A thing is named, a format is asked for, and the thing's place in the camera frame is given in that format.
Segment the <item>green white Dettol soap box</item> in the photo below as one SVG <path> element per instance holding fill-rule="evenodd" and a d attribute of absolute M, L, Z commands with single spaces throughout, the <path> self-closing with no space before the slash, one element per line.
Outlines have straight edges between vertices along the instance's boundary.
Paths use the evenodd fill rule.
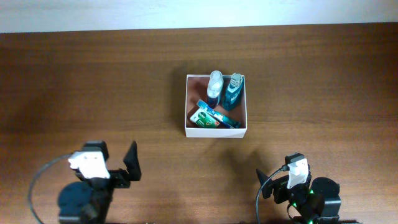
<path fill-rule="evenodd" d="M 220 125 L 219 121 L 201 108 L 197 109 L 196 112 L 191 115 L 190 121 L 200 128 L 217 128 Z"/>

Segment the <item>blue white toothbrush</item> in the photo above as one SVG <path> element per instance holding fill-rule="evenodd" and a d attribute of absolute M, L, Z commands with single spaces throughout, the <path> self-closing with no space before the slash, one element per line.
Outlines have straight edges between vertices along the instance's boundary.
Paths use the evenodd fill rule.
<path fill-rule="evenodd" d="M 211 108 L 207 103 L 205 103 L 203 100 L 198 100 L 197 105 L 206 111 L 209 115 L 214 117 L 217 121 L 223 123 L 225 126 L 228 128 L 239 128 L 240 123 L 235 122 L 234 120 L 230 119 L 226 115 L 215 111 L 213 108 Z"/>

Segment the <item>green Listerine mouthwash bottle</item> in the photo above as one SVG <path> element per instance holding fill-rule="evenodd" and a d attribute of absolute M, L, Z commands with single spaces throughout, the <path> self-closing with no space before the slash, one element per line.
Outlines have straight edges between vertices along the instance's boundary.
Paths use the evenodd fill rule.
<path fill-rule="evenodd" d="M 240 73 L 233 73 L 224 94 L 223 108 L 232 110 L 239 103 L 241 90 L 244 86 L 244 76 Z"/>

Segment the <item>clear bottle dark blue base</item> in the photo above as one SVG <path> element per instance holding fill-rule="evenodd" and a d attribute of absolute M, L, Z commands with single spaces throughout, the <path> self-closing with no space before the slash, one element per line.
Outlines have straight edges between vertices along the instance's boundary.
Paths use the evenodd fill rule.
<path fill-rule="evenodd" d="M 220 103 L 223 85 L 223 74 L 218 70 L 212 71 L 207 87 L 207 104 L 210 108 L 215 108 Z"/>

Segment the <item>green toothpaste tube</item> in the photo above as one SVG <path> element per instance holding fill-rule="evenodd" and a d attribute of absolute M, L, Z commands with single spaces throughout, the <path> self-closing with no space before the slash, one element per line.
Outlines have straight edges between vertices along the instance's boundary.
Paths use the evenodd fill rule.
<path fill-rule="evenodd" d="M 211 114 L 212 114 L 212 117 L 214 117 L 216 120 L 223 123 L 225 126 L 227 126 L 229 128 L 239 128 L 241 125 L 240 122 L 235 121 L 218 111 L 212 110 Z"/>

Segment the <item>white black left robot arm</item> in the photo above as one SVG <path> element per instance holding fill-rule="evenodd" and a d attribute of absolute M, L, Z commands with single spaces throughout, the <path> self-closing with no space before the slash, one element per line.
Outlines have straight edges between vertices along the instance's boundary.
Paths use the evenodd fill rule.
<path fill-rule="evenodd" d="M 109 170 L 108 147 L 104 141 L 88 141 L 69 158 L 78 182 L 68 184 L 59 193 L 57 204 L 60 223 L 105 223 L 116 189 L 128 189 L 142 177 L 133 141 L 124 156 L 125 169 Z"/>

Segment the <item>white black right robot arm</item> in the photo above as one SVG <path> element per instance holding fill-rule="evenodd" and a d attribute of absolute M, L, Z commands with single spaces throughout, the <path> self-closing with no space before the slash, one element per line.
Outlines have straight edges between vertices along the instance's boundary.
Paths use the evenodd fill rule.
<path fill-rule="evenodd" d="M 301 224 L 336 224 L 340 222 L 341 207 L 340 185 L 326 177 L 312 180 L 308 176 L 303 184 L 291 189 L 287 188 L 289 176 L 285 175 L 273 180 L 259 169 L 256 171 L 260 181 L 260 189 L 256 198 L 274 197 L 276 204 L 287 202 L 287 209 L 293 207 L 299 216 L 289 219 Z"/>

